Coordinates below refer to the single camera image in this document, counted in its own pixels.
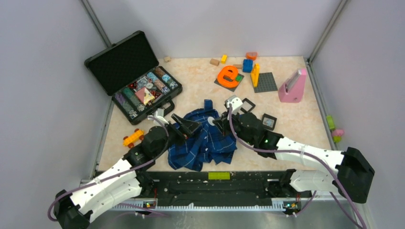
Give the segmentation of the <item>white badge backing disc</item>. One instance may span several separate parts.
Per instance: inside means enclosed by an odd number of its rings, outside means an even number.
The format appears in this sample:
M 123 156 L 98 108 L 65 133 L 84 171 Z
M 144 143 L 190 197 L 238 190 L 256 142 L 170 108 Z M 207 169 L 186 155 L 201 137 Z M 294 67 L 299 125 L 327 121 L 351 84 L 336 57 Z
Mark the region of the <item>white badge backing disc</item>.
M 214 119 L 212 116 L 209 116 L 209 117 L 207 118 L 207 122 L 208 122 L 210 125 L 212 125 L 212 126 L 215 126 L 214 121 L 215 121 L 215 119 Z

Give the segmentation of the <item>blue plaid shirt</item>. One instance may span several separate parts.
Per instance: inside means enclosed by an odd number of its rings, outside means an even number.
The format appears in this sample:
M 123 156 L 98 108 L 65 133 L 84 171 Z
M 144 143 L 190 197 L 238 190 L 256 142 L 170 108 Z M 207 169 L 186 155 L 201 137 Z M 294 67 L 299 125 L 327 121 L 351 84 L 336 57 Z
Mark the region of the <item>blue plaid shirt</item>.
M 212 100 L 205 99 L 203 108 L 187 113 L 183 118 L 201 123 L 197 133 L 181 146 L 173 144 L 168 149 L 168 164 L 173 169 L 187 168 L 200 172 L 204 163 L 230 164 L 236 147 L 234 137 L 224 136 L 210 120 L 219 118 Z

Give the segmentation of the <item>black square frame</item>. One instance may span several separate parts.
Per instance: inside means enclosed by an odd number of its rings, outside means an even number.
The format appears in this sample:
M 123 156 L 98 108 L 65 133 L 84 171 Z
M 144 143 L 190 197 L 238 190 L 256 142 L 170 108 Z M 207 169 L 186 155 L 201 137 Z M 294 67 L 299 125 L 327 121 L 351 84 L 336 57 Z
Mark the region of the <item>black square frame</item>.
M 275 129 L 275 127 L 276 127 L 277 118 L 273 117 L 273 116 L 271 116 L 269 114 L 263 114 L 262 118 L 261 118 L 261 121 L 262 121 L 262 125 L 266 129 L 268 129 L 270 131 L 273 131 Z
M 255 108 L 255 106 L 256 105 L 252 101 L 250 101 L 247 98 L 244 98 L 242 100 L 242 107 L 241 107 L 240 111 L 242 113 L 249 113 L 249 112 L 252 112 L 252 110 Z

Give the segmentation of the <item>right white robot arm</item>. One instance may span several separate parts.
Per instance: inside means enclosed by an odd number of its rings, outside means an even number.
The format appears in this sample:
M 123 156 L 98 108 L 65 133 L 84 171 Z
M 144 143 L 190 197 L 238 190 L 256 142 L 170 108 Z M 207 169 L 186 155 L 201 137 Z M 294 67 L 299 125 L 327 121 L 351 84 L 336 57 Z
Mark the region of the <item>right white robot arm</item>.
M 291 140 L 264 127 L 252 113 L 234 114 L 209 121 L 221 134 L 245 142 L 262 157 L 300 163 L 313 171 L 291 170 L 280 179 L 280 191 L 287 197 L 302 191 L 338 192 L 355 203 L 366 203 L 375 170 L 360 150 L 321 149 Z

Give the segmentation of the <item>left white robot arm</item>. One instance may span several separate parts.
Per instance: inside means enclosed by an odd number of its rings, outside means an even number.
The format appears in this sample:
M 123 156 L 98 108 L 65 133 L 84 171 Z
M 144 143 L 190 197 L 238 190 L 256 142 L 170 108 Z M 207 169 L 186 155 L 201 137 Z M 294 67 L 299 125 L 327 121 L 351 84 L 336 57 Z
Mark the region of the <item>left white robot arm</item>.
M 119 203 L 134 197 L 148 197 L 153 179 L 146 170 L 173 144 L 184 144 L 202 124 L 173 114 L 174 124 L 157 115 L 148 116 L 157 126 L 140 137 L 110 169 L 87 184 L 71 191 L 62 190 L 48 209 L 48 218 L 63 229 L 86 229 L 98 216 Z

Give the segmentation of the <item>orange letter e toy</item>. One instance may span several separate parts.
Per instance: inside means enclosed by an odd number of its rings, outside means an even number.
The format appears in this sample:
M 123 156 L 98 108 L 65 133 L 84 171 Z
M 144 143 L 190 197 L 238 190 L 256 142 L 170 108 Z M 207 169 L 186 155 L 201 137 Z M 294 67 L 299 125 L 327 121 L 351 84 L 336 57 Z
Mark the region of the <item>orange letter e toy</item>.
M 236 88 L 238 82 L 235 78 L 238 75 L 238 69 L 232 65 L 225 66 L 217 75 L 218 83 L 225 88 Z

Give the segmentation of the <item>green lego brick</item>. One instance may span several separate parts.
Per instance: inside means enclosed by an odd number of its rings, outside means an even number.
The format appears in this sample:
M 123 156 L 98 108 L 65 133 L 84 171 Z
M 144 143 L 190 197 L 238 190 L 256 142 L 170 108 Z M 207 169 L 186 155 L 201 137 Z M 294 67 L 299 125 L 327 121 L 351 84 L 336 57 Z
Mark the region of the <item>green lego brick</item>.
M 242 81 L 242 79 L 243 79 L 243 75 L 237 75 L 237 77 L 235 78 L 235 80 L 237 81 L 237 82 L 240 82 L 240 81 Z

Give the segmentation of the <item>orange toy car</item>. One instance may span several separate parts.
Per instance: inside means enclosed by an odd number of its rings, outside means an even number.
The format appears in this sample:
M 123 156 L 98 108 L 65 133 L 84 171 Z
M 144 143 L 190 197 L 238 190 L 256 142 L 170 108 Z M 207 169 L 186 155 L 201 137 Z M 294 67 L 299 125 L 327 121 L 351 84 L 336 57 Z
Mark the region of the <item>orange toy car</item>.
M 134 133 L 130 136 L 125 136 L 123 138 L 123 146 L 127 146 L 128 148 L 133 148 L 137 141 L 143 141 L 144 139 L 144 131 L 141 129 L 135 129 Z

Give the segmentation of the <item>grey lego baseplate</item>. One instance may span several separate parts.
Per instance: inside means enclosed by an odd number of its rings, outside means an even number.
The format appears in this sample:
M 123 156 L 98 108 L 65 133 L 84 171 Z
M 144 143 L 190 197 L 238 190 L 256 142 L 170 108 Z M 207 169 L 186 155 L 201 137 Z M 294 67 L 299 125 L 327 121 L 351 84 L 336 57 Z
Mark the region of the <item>grey lego baseplate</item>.
M 258 76 L 257 87 L 254 87 L 255 93 L 275 92 L 278 90 L 273 73 L 260 73 Z

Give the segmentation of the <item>wooden block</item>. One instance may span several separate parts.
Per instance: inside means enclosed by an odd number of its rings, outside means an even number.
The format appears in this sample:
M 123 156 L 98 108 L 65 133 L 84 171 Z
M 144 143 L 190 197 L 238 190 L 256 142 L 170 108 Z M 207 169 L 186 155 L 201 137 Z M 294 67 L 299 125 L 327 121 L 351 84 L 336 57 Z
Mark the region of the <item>wooden block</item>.
M 212 58 L 212 59 L 210 60 L 210 64 L 211 64 L 211 65 L 214 65 L 214 66 L 218 66 L 218 65 L 220 64 L 220 61 L 217 60 L 217 59 Z

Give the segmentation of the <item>small yellow block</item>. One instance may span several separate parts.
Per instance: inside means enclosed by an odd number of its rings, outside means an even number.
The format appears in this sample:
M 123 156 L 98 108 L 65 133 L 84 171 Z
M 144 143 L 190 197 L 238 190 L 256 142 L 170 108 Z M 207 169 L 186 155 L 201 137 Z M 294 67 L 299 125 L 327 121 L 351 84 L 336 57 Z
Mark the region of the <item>small yellow block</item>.
M 222 64 L 225 64 L 225 63 L 226 63 L 226 60 L 227 60 L 227 55 L 224 54 L 224 55 L 221 57 L 220 62 L 221 62 Z

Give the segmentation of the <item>orange cup toy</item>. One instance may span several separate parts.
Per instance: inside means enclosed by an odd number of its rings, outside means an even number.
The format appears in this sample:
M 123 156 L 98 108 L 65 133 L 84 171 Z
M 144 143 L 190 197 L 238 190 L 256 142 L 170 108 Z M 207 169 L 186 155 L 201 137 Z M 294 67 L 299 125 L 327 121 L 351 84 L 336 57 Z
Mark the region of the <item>orange cup toy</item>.
M 253 61 L 257 59 L 257 56 L 258 56 L 257 52 L 247 52 L 245 54 L 246 59 L 253 60 Z

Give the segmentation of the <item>black poker chip case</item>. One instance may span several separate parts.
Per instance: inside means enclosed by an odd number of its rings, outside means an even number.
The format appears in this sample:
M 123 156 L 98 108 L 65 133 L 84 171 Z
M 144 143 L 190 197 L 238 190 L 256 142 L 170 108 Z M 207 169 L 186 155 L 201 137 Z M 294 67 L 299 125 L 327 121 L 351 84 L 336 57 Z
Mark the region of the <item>black poker chip case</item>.
M 164 114 L 172 112 L 173 99 L 182 92 L 182 84 L 160 66 L 143 31 L 89 57 L 84 65 L 132 125 L 165 104 Z

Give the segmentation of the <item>green pink toy outside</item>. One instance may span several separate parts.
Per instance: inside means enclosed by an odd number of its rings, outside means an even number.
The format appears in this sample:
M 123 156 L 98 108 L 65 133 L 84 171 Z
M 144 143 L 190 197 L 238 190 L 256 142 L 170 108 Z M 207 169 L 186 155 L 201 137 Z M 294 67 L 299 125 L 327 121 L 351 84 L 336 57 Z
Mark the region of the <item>green pink toy outside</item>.
M 334 120 L 331 115 L 326 116 L 326 121 L 328 124 L 328 128 L 331 132 L 331 137 L 332 137 L 333 142 L 339 143 L 345 133 L 344 130 L 336 128 Z

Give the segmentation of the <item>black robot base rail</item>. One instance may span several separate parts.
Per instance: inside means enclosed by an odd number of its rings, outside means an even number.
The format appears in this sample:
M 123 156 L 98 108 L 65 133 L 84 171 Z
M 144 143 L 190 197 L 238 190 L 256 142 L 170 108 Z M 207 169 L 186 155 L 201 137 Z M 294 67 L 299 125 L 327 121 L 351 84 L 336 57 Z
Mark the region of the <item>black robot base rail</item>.
M 230 180 L 209 180 L 209 172 L 146 172 L 154 182 L 149 195 L 129 198 L 111 209 L 159 211 L 293 211 L 312 191 L 296 192 L 280 179 L 289 171 L 230 172 Z

